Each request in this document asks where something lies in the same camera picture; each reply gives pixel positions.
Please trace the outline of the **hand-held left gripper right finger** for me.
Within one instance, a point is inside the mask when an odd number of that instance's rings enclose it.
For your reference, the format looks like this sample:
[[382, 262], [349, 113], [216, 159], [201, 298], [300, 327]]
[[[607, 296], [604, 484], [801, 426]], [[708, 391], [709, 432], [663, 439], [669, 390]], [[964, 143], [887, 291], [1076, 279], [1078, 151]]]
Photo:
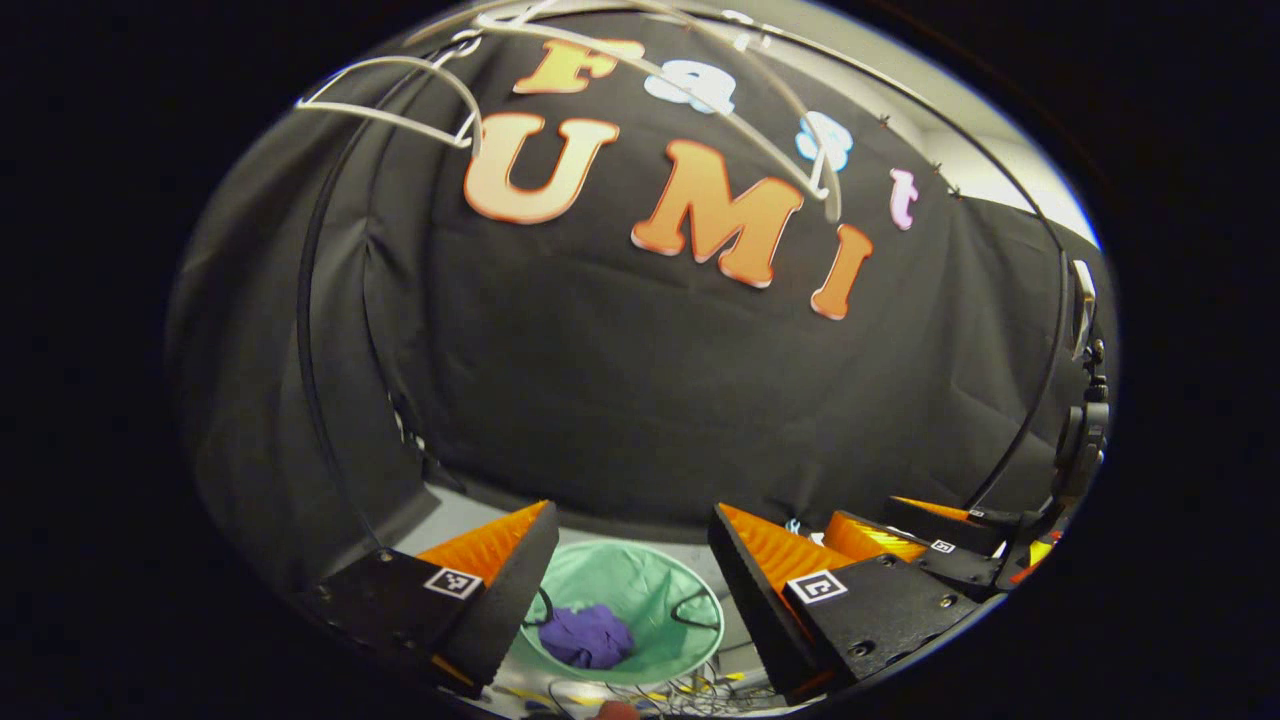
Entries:
[[773, 689], [795, 706], [906, 666], [980, 611], [910, 536], [837, 511], [822, 542], [728, 503], [707, 542]]

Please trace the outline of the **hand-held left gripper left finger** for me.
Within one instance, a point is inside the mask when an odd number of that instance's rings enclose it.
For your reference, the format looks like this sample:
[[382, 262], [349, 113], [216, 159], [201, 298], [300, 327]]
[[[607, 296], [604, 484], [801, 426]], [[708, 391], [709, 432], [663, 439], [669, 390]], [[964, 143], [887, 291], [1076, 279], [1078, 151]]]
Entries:
[[417, 555], [379, 548], [296, 593], [317, 628], [394, 676], [479, 700], [559, 539], [543, 500]]

